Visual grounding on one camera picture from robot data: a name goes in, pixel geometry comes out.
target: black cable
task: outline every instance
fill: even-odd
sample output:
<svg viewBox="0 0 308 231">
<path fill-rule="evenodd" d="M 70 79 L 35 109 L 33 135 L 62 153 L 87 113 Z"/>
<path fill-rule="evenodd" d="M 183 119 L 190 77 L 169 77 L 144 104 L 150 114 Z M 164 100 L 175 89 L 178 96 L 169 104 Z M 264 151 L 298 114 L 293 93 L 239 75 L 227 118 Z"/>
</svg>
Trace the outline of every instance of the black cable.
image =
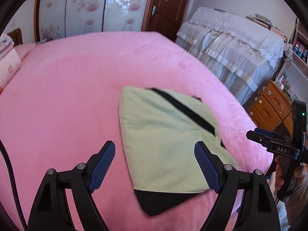
<svg viewBox="0 0 308 231">
<path fill-rule="evenodd" d="M 14 197 L 17 213 L 19 215 L 19 219 L 21 221 L 21 224 L 22 224 L 24 230 L 26 231 L 28 227 L 27 227 L 25 217 L 23 215 L 23 210 L 21 209 L 21 205 L 20 205 L 20 201 L 19 201 L 19 197 L 18 197 L 18 192 L 17 192 L 17 187 L 16 187 L 16 182 L 15 182 L 15 177 L 14 177 L 14 172 L 13 172 L 13 167 L 12 167 L 9 155 L 8 155 L 8 153 L 7 153 L 7 151 L 6 151 L 6 149 L 5 149 L 1 140 L 0 140 L 0 151 L 2 153 L 4 160 L 5 160 L 5 163 L 7 165 L 7 170 L 9 172 L 11 188 L 12 188 L 12 192 L 13 192 L 13 197 Z"/>
</svg>

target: wooden nightstand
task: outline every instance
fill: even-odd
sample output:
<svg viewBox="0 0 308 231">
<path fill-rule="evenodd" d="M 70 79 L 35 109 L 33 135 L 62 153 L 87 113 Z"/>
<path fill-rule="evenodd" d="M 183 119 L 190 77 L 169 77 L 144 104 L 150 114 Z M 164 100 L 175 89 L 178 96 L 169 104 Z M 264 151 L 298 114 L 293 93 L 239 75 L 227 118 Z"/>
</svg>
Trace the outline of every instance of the wooden nightstand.
<svg viewBox="0 0 308 231">
<path fill-rule="evenodd" d="M 253 107 L 248 111 L 257 127 L 273 131 L 283 123 L 290 136 L 293 133 L 292 105 L 283 91 L 270 81 Z"/>
</svg>

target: person's arm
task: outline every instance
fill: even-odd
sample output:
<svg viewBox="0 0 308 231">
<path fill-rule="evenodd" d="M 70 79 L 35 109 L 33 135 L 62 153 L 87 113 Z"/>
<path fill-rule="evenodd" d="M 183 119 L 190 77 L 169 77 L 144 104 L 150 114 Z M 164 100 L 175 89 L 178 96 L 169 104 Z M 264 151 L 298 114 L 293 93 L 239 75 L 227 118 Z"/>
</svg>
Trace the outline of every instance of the person's arm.
<svg viewBox="0 0 308 231">
<path fill-rule="evenodd" d="M 276 181 L 275 188 L 280 190 L 284 181 L 281 178 L 282 168 L 280 166 L 280 157 L 276 157 L 275 161 L 278 163 L 276 167 Z M 304 207 L 308 202 L 308 168 L 306 164 L 296 168 L 294 176 L 297 178 L 295 190 L 290 196 L 288 202 L 285 204 L 287 211 L 287 218 L 289 225 L 292 225 L 300 216 Z"/>
</svg>

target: sheer white fabric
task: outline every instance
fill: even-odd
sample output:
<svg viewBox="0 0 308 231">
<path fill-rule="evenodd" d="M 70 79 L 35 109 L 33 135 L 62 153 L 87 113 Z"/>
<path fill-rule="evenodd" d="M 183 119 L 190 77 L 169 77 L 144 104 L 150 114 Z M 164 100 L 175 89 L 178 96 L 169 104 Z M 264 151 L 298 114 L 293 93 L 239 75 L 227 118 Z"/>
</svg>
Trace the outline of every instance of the sheer white fabric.
<svg viewBox="0 0 308 231">
<path fill-rule="evenodd" d="M 244 104 L 274 75 L 269 60 L 249 44 L 228 33 L 184 23 L 176 44 L 200 60 Z"/>
<path fill-rule="evenodd" d="M 275 67 L 278 59 L 283 55 L 284 41 L 273 32 L 246 18 L 200 7 L 189 22 L 218 32 L 229 33 L 249 44 L 253 49 L 259 50 L 272 67 Z"/>
</svg>

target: sliding wardrobe door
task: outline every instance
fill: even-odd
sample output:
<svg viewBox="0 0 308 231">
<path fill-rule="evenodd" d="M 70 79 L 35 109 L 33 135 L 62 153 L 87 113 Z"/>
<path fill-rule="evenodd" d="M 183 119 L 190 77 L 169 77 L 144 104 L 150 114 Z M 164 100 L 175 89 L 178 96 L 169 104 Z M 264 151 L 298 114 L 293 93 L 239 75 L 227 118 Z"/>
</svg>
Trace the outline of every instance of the sliding wardrobe door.
<svg viewBox="0 0 308 231">
<path fill-rule="evenodd" d="M 140 31 L 147 0 L 106 0 L 104 31 Z"/>
<path fill-rule="evenodd" d="M 105 0 L 67 0 L 66 36 L 101 32 Z"/>
<path fill-rule="evenodd" d="M 39 1 L 39 35 L 40 39 L 65 37 L 66 0 Z"/>
</svg>

